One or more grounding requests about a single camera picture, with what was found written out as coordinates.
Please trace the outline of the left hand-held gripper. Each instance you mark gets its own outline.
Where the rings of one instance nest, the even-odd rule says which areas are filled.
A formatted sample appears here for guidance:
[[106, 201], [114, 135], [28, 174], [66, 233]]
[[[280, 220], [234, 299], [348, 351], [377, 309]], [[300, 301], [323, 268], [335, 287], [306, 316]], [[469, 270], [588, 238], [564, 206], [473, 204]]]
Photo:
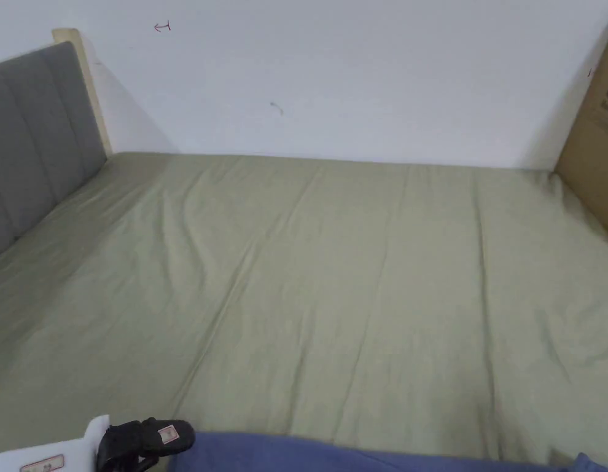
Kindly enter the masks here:
[[0, 452], [0, 471], [147, 471], [194, 443], [195, 430], [184, 420], [151, 417], [111, 425], [102, 415], [82, 438]]

